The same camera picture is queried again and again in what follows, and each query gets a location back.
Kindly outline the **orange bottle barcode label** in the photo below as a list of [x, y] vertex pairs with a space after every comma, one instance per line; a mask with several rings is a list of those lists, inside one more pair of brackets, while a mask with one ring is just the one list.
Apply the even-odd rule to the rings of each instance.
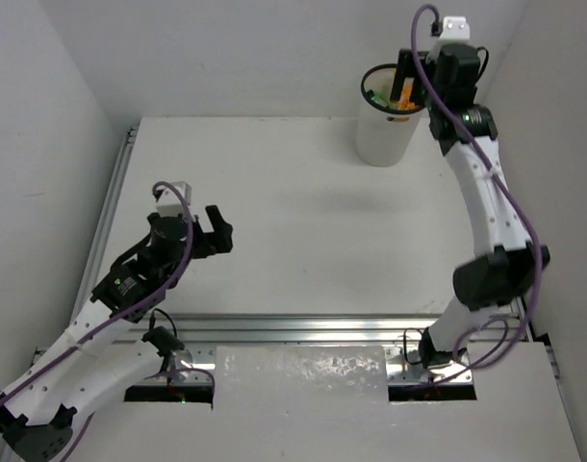
[[416, 110], [419, 106], [412, 100], [412, 90], [413, 80], [406, 79], [398, 100], [391, 101], [392, 109], [401, 112], [409, 112]]

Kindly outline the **green plastic bottle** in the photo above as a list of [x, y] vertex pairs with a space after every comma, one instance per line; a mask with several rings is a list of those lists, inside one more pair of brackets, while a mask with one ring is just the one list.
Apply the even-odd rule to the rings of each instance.
[[387, 109], [391, 109], [392, 108], [392, 104], [390, 102], [389, 99], [386, 99], [384, 97], [383, 94], [381, 94], [380, 92], [376, 92], [374, 90], [370, 90], [368, 92], [368, 96], [370, 98], [370, 100], [377, 106], [380, 106], [382, 108], [387, 108]]

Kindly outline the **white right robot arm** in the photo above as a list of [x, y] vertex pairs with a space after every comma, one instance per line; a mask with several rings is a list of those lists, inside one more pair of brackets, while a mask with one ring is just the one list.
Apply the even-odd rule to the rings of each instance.
[[411, 49], [398, 54], [392, 93], [412, 79], [410, 100], [429, 112], [429, 130], [458, 181], [473, 235], [472, 259], [452, 275], [453, 299], [421, 335], [426, 369], [460, 359], [469, 336], [491, 324], [497, 308], [524, 295], [536, 303], [550, 260], [505, 184], [492, 113], [474, 101], [481, 68], [477, 49], [462, 43], [441, 46], [435, 57]]

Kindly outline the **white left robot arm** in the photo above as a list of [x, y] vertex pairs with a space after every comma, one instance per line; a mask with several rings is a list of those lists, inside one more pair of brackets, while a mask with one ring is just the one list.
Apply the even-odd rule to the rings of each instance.
[[24, 461], [65, 461], [94, 412], [115, 395], [153, 377], [182, 382], [197, 368], [176, 333], [151, 322], [123, 355], [102, 355], [151, 316], [192, 259], [233, 249], [233, 227], [216, 205], [212, 231], [182, 208], [147, 218], [150, 230], [119, 255], [75, 320], [24, 374], [0, 391], [0, 434]]

